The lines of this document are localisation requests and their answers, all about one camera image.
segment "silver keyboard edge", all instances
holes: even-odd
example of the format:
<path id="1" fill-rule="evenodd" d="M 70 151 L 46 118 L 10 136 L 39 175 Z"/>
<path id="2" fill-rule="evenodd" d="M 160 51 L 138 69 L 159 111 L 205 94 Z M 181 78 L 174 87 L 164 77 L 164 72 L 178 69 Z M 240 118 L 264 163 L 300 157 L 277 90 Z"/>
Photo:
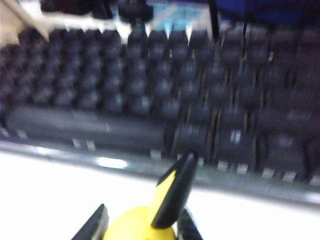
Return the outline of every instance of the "silver keyboard edge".
<path id="1" fill-rule="evenodd" d="M 90 151 L 68 146 L 52 147 L 46 144 L 32 145 L 0 139 L 0 151 L 45 157 L 48 160 L 116 169 L 135 174 L 161 176 L 172 164 L 169 159 L 151 159 L 147 156 L 119 151 Z M 227 191 L 254 194 L 278 200 L 315 205 L 320 207 L 320 187 L 303 182 L 284 182 L 264 179 L 254 173 L 245 175 L 224 172 L 211 166 L 199 167 L 195 182 Z"/>

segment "yellow figure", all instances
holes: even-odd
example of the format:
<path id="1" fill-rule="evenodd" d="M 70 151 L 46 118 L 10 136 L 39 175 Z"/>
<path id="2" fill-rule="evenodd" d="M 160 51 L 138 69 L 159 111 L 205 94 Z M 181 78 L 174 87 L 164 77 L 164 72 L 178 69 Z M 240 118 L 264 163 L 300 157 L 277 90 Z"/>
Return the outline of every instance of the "yellow figure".
<path id="1" fill-rule="evenodd" d="M 103 240 L 176 240 L 172 224 L 187 202 L 198 158 L 184 154 L 158 181 L 149 206 L 122 214 L 107 229 Z"/>

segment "blue object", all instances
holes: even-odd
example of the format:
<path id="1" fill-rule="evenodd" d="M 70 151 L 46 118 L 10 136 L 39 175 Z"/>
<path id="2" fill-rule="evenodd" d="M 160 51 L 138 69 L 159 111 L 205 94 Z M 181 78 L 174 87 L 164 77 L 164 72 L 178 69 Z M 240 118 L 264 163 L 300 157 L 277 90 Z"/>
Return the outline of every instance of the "blue object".
<path id="1" fill-rule="evenodd" d="M 319 0 L 216 0 L 224 19 L 241 21 L 248 12 L 250 22 L 299 25 L 315 24 L 320 12 Z"/>

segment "black keyboard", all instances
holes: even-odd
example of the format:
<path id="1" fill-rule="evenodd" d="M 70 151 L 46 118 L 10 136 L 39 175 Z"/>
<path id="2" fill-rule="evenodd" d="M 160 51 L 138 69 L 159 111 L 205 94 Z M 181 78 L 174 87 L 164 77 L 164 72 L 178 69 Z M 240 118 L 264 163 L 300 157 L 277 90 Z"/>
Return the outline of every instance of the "black keyboard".
<path id="1" fill-rule="evenodd" d="M 45 42 L 26 28 L 19 41 L 0 55 L 2 149 L 158 175 L 194 150 L 200 183 L 303 202 L 290 189 L 320 189 L 314 29 L 230 27 L 213 41 L 134 28 L 124 43 L 116 30 L 54 29 Z M 109 150 L 137 157 L 118 167 Z"/>

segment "desk surface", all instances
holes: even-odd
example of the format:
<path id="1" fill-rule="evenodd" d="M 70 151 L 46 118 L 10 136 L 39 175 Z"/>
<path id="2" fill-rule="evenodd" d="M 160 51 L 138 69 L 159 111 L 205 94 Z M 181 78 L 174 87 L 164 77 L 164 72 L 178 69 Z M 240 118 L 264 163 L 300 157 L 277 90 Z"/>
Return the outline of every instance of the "desk surface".
<path id="1" fill-rule="evenodd" d="M 100 203 L 107 206 L 111 223 L 131 207 L 148 205 L 156 181 L 0 152 L 0 239 L 70 240 Z M 187 207 L 205 240 L 319 236 L 315 207 L 199 186 Z"/>

